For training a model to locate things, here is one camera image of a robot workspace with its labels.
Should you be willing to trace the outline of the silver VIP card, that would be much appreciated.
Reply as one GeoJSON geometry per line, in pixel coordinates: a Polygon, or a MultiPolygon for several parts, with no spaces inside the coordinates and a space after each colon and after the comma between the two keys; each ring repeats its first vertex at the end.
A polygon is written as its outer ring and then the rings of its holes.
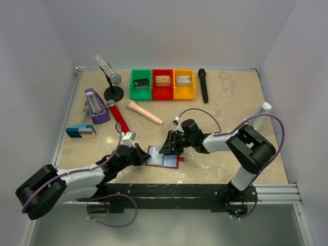
{"type": "Polygon", "coordinates": [[[163,154],[160,154],[161,147],[150,146],[149,155],[151,158],[148,160],[148,165],[151,166],[162,166],[164,162],[163,154]]]}

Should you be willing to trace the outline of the red leather card holder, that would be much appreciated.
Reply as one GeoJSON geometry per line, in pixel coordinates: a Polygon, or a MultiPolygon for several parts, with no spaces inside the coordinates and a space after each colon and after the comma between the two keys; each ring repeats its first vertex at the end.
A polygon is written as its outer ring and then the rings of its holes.
{"type": "Polygon", "coordinates": [[[148,165],[148,162],[146,162],[146,166],[151,167],[159,167],[159,168],[168,168],[168,169],[178,169],[179,163],[184,162],[185,158],[180,155],[163,155],[164,156],[164,162],[162,166],[151,166],[148,165]]]}

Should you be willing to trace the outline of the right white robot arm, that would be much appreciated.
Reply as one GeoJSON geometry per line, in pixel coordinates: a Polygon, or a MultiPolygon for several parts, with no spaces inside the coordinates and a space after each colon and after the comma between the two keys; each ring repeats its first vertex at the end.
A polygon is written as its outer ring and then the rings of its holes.
{"type": "Polygon", "coordinates": [[[253,182],[277,153],[275,147],[252,125],[245,124],[233,134],[216,136],[203,133],[193,119],[183,121],[180,130],[169,131],[159,153],[180,155],[189,147],[201,154],[231,151],[241,167],[229,185],[239,192],[253,182]]]}

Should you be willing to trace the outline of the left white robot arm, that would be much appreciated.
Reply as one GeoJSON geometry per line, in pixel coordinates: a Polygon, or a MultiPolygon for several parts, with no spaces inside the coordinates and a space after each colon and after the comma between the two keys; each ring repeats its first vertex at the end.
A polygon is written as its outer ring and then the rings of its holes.
{"type": "Polygon", "coordinates": [[[129,166],[142,166],[150,157],[138,144],[133,147],[119,145],[112,154],[82,169],[56,169],[53,165],[45,165],[20,185],[15,194],[23,206],[22,213],[36,220],[59,204],[93,199],[120,171],[129,166]]]}

